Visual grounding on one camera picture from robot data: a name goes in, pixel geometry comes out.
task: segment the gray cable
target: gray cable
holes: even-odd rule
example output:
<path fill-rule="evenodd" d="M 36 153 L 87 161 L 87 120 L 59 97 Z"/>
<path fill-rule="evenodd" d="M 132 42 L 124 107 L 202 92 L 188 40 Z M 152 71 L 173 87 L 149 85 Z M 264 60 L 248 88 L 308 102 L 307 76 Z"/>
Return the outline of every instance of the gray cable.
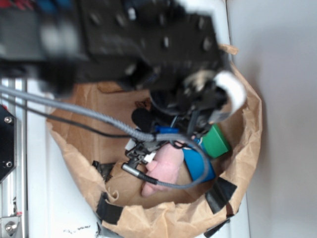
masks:
<path fill-rule="evenodd" d="M 156 135 L 156 138 L 155 138 L 155 136 L 150 134 L 150 133 L 144 133 L 141 131 L 137 131 L 134 128 L 128 126 L 127 124 L 125 124 L 117 119 L 114 119 L 110 116 L 95 112 L 95 111 L 87 109 L 87 108 L 83 108 L 83 107 L 78 106 L 78 105 L 65 103 L 65 102 L 59 102 L 59 101 L 55 101 L 55 100 L 44 98 L 44 97 L 39 97 L 39 96 L 32 95 L 32 94 L 29 94 L 26 92 L 17 91 L 15 89 L 8 88 L 5 86 L 0 86 L 0 92 L 5 93 L 5 94 L 9 94 L 9 95 L 17 97 L 17 98 L 24 99 L 27 101 L 31 101 L 34 103 L 42 104 L 42 105 L 53 107 L 53 108 L 59 108 L 59 109 L 65 110 L 65 111 L 73 112 L 76 114 L 80 114 L 80 115 L 84 115 L 84 116 L 87 116 L 90 118 L 100 120 L 100 121 L 108 123 L 114 127 L 117 127 L 118 129 L 131 135 L 131 137 L 136 138 L 140 141 L 180 140 L 188 145 L 191 145 L 193 149 L 195 149 L 196 151 L 198 151 L 201 154 L 203 161 L 204 161 L 204 172 L 197 180 L 195 180 L 189 184 L 185 184 L 185 185 L 177 185 L 177 184 L 158 181 L 158 185 L 176 188 L 176 189 L 187 189 L 187 188 L 191 188 L 191 187 L 198 185 L 208 175 L 208 170 L 209 170 L 208 155 L 205 154 L 205 152 L 200 148 L 199 145 L 197 145 L 190 138 L 187 138 L 185 135 L 182 135 L 182 134 L 158 134 L 158 135 Z"/>
<path fill-rule="evenodd" d="M 148 133 L 144 133 L 138 130 L 135 130 L 134 128 L 128 126 L 127 124 L 114 119 L 110 116 L 95 112 L 93 110 L 78 106 L 78 105 L 74 105 L 74 104 L 70 104 L 70 103 L 65 103 L 65 102 L 59 102 L 59 101 L 55 101 L 52 99 L 48 99 L 48 98 L 44 98 L 44 97 L 39 97 L 36 95 L 32 95 L 26 92 L 22 92 L 22 91 L 17 91 L 15 89 L 12 88 L 8 88 L 5 86 L 0 86 L 0 92 L 2 93 L 6 93 L 9 94 L 11 96 L 15 96 L 17 98 L 22 98 L 24 100 L 27 101 L 31 101 L 31 102 L 35 102 L 38 104 L 42 104 L 45 106 L 49 106 L 49 107 L 53 107 L 53 108 L 59 108 L 65 111 L 69 111 L 72 113 L 76 113 L 76 114 L 80 114 L 80 115 L 84 115 L 90 118 L 94 118 L 100 121 L 103 121 L 105 123 L 108 123 L 114 127 L 117 127 L 118 129 L 126 132 L 127 134 L 131 135 L 134 138 L 137 138 L 139 140 L 142 141 L 154 141 L 155 137 L 152 134 L 148 134 Z"/>
<path fill-rule="evenodd" d="M 200 184 L 208 175 L 209 171 L 209 164 L 208 164 L 208 159 L 209 156 L 201 149 L 201 147 L 196 144 L 192 139 L 187 138 L 185 135 L 182 134 L 158 134 L 157 135 L 157 141 L 165 141 L 165 140 L 181 140 L 184 143 L 191 145 L 194 150 L 199 152 L 203 158 L 204 161 L 204 172 L 198 179 L 195 181 L 185 184 L 185 185 L 177 185 L 177 184 L 172 184 L 172 183 L 167 183 L 167 182 L 161 182 L 158 181 L 158 185 L 165 186 L 165 187 L 171 187 L 171 188 L 176 188 L 176 189 L 188 189 L 191 187 L 194 187 L 198 184 Z"/>

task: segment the black tape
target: black tape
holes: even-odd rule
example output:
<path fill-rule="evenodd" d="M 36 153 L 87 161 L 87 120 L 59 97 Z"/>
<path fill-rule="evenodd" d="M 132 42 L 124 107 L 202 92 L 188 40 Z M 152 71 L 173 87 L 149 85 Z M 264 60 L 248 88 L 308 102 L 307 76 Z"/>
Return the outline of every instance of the black tape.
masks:
<path fill-rule="evenodd" d="M 97 222 L 98 231 L 95 237 L 107 237 L 107 238 L 123 238 L 122 236 L 118 235 L 117 233 L 109 230 L 106 227 L 103 227 L 101 223 Z"/>
<path fill-rule="evenodd" d="M 100 164 L 98 161 L 93 161 L 93 166 L 98 170 L 98 172 L 102 175 L 104 178 L 104 181 L 108 182 L 110 177 L 110 172 L 113 169 L 113 166 L 115 163 L 110 164 Z"/>
<path fill-rule="evenodd" d="M 223 178 L 218 178 L 211 190 L 205 193 L 207 203 L 212 213 L 219 212 L 231 199 L 237 186 Z"/>
<path fill-rule="evenodd" d="M 205 232 L 204 236 L 206 238 L 212 237 L 214 234 L 216 234 L 228 222 L 230 222 L 229 218 L 227 220 L 225 220 L 223 223 L 219 224 L 218 226 L 215 226 L 215 227 L 211 228 L 209 231 Z"/>
<path fill-rule="evenodd" d="M 107 199 L 108 199 L 107 194 L 103 193 L 100 197 L 96 214 L 101 220 L 109 224 L 117 225 L 117 222 L 120 219 L 123 207 L 109 204 L 106 201 Z"/>

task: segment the pink toy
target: pink toy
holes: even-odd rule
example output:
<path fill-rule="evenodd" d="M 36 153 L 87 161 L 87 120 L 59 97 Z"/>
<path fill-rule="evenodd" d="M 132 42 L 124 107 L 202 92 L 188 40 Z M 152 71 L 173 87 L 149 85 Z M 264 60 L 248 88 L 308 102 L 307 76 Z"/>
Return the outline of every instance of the pink toy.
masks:
<path fill-rule="evenodd" d="M 184 153 L 181 149 L 176 149 L 170 144 L 159 149 L 152 162 L 146 165 L 147 175 L 159 181 L 176 183 L 179 168 L 184 161 Z M 157 191 L 170 191 L 171 188 L 154 185 L 149 182 L 144 183 L 142 196 L 148 197 Z"/>

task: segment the brown paper bag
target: brown paper bag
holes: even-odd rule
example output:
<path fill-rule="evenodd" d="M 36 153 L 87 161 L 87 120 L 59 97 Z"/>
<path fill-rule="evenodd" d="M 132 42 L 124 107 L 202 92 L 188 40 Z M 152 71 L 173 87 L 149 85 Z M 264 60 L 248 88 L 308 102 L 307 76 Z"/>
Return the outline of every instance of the brown paper bag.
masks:
<path fill-rule="evenodd" d="M 122 162 L 127 161 L 124 155 L 127 139 L 105 138 L 72 125 L 48 120 L 51 134 L 62 150 L 67 167 L 92 209 L 98 214 L 101 202 L 110 206 L 108 210 L 122 207 L 114 222 L 103 221 L 104 227 L 124 238 L 192 238 L 237 213 L 258 161 L 262 103 L 236 67 L 232 67 L 235 75 L 245 85 L 248 96 L 244 107 L 219 125 L 233 148 L 232 153 L 213 162 L 220 177 L 218 180 L 188 190 L 158 192 L 143 198 L 143 182 L 120 168 Z M 135 102 L 145 101 L 148 96 L 147 91 L 106 94 L 98 90 L 97 84 L 86 84 L 75 87 L 69 102 L 134 126 L 131 114 L 136 108 Z M 69 112 L 56 110 L 53 114 L 107 133 L 121 133 L 107 124 Z M 93 161 L 101 164 L 117 162 L 110 174 L 112 178 L 106 184 L 92 166 Z M 189 173 L 183 166 L 178 183 L 190 181 Z M 226 191 L 221 192 L 220 182 L 234 187 L 227 200 L 224 199 Z"/>

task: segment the screw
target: screw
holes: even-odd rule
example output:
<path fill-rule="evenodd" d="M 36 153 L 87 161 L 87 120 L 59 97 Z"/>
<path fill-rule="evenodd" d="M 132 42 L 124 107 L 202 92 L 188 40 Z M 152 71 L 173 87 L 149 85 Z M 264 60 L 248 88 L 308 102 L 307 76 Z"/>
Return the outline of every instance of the screw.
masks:
<path fill-rule="evenodd" d="M 101 24 L 100 18 L 95 13 L 91 13 L 89 15 L 89 19 L 95 26 L 100 26 Z"/>
<path fill-rule="evenodd" d="M 5 230 L 9 235 L 12 235 L 16 232 L 17 227 L 18 226 L 14 222 L 8 222 L 5 226 Z"/>
<path fill-rule="evenodd" d="M 198 29 L 199 30 L 204 30 L 205 28 L 205 19 L 203 17 L 200 17 L 199 20 L 198 20 Z"/>
<path fill-rule="evenodd" d="M 158 16 L 158 21 L 160 23 L 161 26 L 165 26 L 166 25 L 166 18 L 163 14 L 160 14 Z"/>
<path fill-rule="evenodd" d="M 163 46 L 166 49 L 169 48 L 169 38 L 166 36 L 163 38 Z"/>
<path fill-rule="evenodd" d="M 11 162 L 11 161 L 7 162 L 7 163 L 6 163 L 6 166 L 7 166 L 8 168 L 12 167 L 12 162 Z"/>
<path fill-rule="evenodd" d="M 126 75 L 132 75 L 135 72 L 136 69 L 137 69 L 137 65 L 136 64 L 131 64 L 125 69 L 124 72 L 125 72 Z"/>
<path fill-rule="evenodd" d="M 13 122 L 13 119 L 12 119 L 12 117 L 5 117 L 4 118 L 4 122 L 8 123 L 8 124 L 11 124 Z"/>
<path fill-rule="evenodd" d="M 204 51 L 210 51 L 211 50 L 211 47 L 212 47 L 212 40 L 210 37 L 206 37 L 204 39 L 204 42 L 203 42 L 203 49 Z"/>
<path fill-rule="evenodd" d="M 137 19 L 137 13 L 135 12 L 135 9 L 133 7 L 128 9 L 128 15 L 131 21 L 134 21 Z"/>
<path fill-rule="evenodd" d="M 124 18 L 124 16 L 122 16 L 121 14 L 117 14 L 115 16 L 115 20 L 117 21 L 117 23 L 119 24 L 119 26 L 121 27 L 125 27 L 126 26 L 126 20 Z"/>

